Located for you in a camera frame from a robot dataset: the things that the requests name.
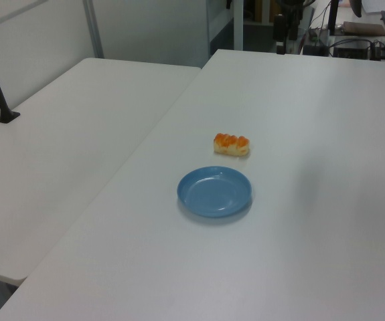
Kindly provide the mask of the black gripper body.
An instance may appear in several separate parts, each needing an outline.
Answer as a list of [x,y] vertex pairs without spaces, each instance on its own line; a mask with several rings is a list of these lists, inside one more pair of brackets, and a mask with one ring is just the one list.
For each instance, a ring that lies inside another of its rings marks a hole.
[[304,4],[304,0],[279,0],[279,6],[283,15],[302,14]]

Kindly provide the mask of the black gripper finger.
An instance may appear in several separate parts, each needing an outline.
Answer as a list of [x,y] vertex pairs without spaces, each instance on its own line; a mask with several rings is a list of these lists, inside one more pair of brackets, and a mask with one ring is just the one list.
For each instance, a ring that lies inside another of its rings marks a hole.
[[276,42],[276,53],[285,54],[286,19],[282,14],[275,15],[273,21],[273,39]]
[[291,41],[297,40],[299,29],[299,18],[297,14],[292,14],[289,16],[289,32],[288,39]]

